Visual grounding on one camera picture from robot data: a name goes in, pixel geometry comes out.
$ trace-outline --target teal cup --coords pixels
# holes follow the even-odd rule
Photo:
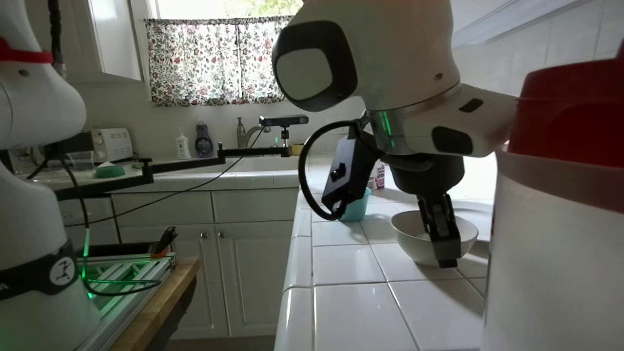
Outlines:
[[[368,197],[371,195],[371,190],[366,188],[364,191],[364,197],[347,205],[347,208],[342,217],[341,222],[357,222],[364,219],[366,214],[366,205],[368,204]]]

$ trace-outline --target wooden table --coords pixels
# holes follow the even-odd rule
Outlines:
[[[201,263],[201,260],[197,258],[179,260],[177,268],[162,283],[141,312],[134,317],[110,351],[145,350],[180,300],[182,293],[195,278]]]

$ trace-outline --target red stripe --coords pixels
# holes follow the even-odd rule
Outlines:
[[[3,37],[0,37],[0,61],[51,64],[53,60],[49,51],[14,50]]]

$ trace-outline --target faucet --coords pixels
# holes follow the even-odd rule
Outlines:
[[[271,127],[264,127],[261,125],[257,125],[257,126],[253,126],[248,132],[246,132],[244,135],[237,135],[237,141],[238,141],[238,148],[239,149],[246,149],[248,147],[247,144],[249,144],[249,139],[251,139],[251,136],[253,135],[253,133],[257,132],[257,131],[263,131],[265,133],[269,133],[271,132]]]

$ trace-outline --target window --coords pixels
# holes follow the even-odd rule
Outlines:
[[[156,106],[284,99],[271,52],[300,0],[151,0],[149,89]]]

